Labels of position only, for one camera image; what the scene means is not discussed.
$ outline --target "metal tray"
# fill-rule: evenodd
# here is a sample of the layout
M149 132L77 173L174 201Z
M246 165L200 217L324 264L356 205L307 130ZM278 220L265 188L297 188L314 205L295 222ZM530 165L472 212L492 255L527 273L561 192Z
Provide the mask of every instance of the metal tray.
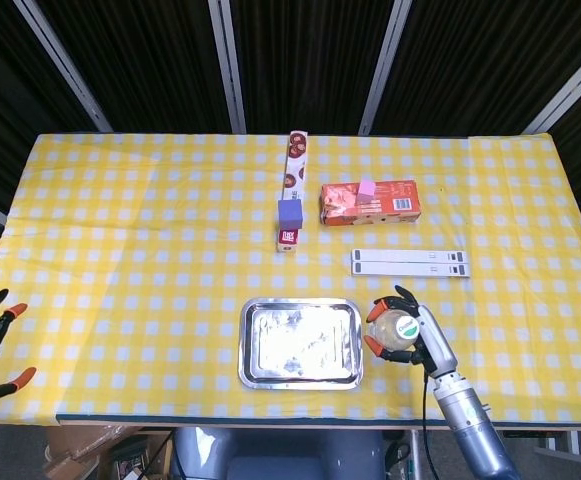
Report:
M363 376L361 316L342 298L253 298L241 310L239 377L248 387L346 390Z

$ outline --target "yellow checkered tablecloth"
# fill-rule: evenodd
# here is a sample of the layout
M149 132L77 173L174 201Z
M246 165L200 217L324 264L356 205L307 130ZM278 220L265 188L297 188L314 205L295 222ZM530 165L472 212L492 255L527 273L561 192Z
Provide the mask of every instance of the yellow checkered tablecloth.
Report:
M398 282L435 313L493 420L581 423L581 215L548 135L309 137L296 254L275 251L286 141L40 136L0 241L0 288L29 304L0 382L38 373L0 400L0 422L420 418L421 367L367 350L352 391L256 391L237 376L249 298L343 297L365 317ZM421 218L320 225L321 184L361 176L416 180ZM352 277L352 248L465 249L472 277Z

